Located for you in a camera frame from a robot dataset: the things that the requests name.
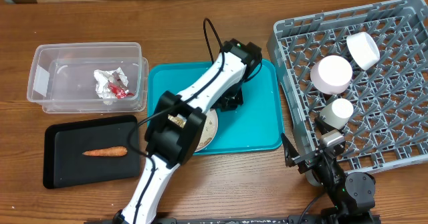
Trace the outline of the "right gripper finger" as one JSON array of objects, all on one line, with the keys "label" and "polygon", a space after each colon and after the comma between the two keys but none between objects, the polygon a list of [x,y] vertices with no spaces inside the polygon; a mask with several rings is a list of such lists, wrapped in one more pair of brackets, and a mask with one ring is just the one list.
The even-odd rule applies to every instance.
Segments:
[{"label": "right gripper finger", "polygon": [[300,157],[298,151],[294,148],[293,144],[290,142],[289,138],[281,133],[282,145],[284,148],[284,157],[285,164],[287,167],[296,166],[296,159]]},{"label": "right gripper finger", "polygon": [[335,127],[325,123],[325,121],[321,117],[315,117],[314,121],[317,129],[320,131],[322,135],[327,134],[333,130],[336,130]]}]

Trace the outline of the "white cup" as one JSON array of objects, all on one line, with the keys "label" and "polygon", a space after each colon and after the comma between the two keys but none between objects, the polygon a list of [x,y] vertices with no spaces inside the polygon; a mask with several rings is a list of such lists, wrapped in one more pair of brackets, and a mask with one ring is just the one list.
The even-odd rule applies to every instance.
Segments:
[{"label": "white cup", "polygon": [[352,103],[344,98],[338,98],[320,111],[325,123],[336,128],[343,128],[354,112]]}]

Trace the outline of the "white plate with food scraps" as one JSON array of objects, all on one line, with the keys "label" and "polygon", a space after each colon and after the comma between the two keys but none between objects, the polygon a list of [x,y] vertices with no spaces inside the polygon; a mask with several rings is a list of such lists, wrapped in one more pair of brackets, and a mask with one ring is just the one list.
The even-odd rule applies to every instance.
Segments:
[{"label": "white plate with food scraps", "polygon": [[208,146],[214,139],[218,130],[218,115],[215,109],[210,109],[203,127],[201,138],[195,152],[199,152]]}]

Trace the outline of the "pink bowl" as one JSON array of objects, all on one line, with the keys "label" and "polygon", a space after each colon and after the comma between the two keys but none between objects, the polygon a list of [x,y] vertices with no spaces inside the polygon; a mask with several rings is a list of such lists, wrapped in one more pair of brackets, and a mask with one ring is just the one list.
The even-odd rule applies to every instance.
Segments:
[{"label": "pink bowl", "polygon": [[324,94],[343,93],[350,84],[352,67],[338,55],[329,55],[317,62],[310,71],[314,87]]}]

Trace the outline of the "white bowl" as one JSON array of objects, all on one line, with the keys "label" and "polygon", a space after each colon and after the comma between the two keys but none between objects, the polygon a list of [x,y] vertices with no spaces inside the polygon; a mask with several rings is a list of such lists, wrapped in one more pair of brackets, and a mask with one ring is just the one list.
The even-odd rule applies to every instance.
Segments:
[{"label": "white bowl", "polygon": [[353,60],[363,70],[368,70],[380,60],[377,44],[367,32],[348,36],[346,44]]}]

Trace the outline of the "red snack wrapper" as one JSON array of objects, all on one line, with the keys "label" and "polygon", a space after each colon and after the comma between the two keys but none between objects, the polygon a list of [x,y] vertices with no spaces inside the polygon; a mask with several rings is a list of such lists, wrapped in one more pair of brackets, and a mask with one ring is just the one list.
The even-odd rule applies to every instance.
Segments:
[{"label": "red snack wrapper", "polygon": [[108,88],[118,99],[134,96],[134,93],[132,93],[128,89],[128,87],[120,78],[114,78],[113,80],[109,80]]}]

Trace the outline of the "white tissue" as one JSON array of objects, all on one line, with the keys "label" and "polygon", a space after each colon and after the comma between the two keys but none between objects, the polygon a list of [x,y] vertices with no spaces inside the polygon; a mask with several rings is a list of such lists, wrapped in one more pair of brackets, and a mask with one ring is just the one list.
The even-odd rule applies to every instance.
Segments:
[{"label": "white tissue", "polygon": [[114,78],[120,78],[128,87],[128,78],[124,75],[124,72],[121,68],[117,68],[116,70],[110,71],[95,70],[94,78],[97,81],[96,93],[99,98],[104,99],[103,103],[106,105],[112,105],[114,100],[117,99],[117,97],[108,88],[109,80],[113,80]]}]

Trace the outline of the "orange carrot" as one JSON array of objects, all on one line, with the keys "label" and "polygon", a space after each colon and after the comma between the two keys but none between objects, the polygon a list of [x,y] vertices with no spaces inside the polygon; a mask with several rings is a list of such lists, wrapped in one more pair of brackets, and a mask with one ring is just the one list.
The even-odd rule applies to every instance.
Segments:
[{"label": "orange carrot", "polygon": [[101,156],[101,157],[119,157],[127,155],[128,150],[123,146],[113,146],[110,148],[87,150],[82,154],[84,156]]}]

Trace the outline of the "black plastic tray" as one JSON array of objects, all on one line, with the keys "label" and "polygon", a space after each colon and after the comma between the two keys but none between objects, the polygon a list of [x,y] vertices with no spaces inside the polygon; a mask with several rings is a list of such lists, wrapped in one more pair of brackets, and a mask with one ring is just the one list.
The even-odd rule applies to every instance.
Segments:
[{"label": "black plastic tray", "polygon": [[[43,185],[47,189],[137,177],[140,155],[127,138],[133,115],[54,124],[45,131]],[[124,156],[86,156],[84,152],[123,146]]]}]

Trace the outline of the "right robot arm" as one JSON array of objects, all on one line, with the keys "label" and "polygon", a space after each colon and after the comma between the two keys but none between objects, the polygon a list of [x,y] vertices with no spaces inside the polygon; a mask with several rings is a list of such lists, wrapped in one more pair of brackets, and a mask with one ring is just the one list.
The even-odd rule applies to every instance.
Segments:
[{"label": "right robot arm", "polygon": [[321,210],[318,215],[308,215],[313,204],[322,197],[319,194],[302,211],[297,222],[380,223],[380,218],[371,213],[375,207],[375,178],[364,172],[345,173],[337,162],[337,156],[344,152],[345,147],[343,131],[325,123],[320,117],[315,118],[315,123],[322,135],[316,149],[307,154],[299,154],[288,137],[284,133],[280,135],[285,164],[297,166],[301,174],[312,173],[334,206]]}]

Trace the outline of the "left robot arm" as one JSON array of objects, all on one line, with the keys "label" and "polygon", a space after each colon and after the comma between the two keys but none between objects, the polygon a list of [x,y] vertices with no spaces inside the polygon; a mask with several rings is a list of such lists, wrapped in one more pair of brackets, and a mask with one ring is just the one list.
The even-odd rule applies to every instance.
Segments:
[{"label": "left robot arm", "polygon": [[191,86],[159,98],[148,128],[144,170],[127,206],[113,223],[152,223],[173,173],[196,151],[210,109],[235,110],[243,104],[241,86],[261,64],[261,48],[252,42],[226,41],[212,66]]}]

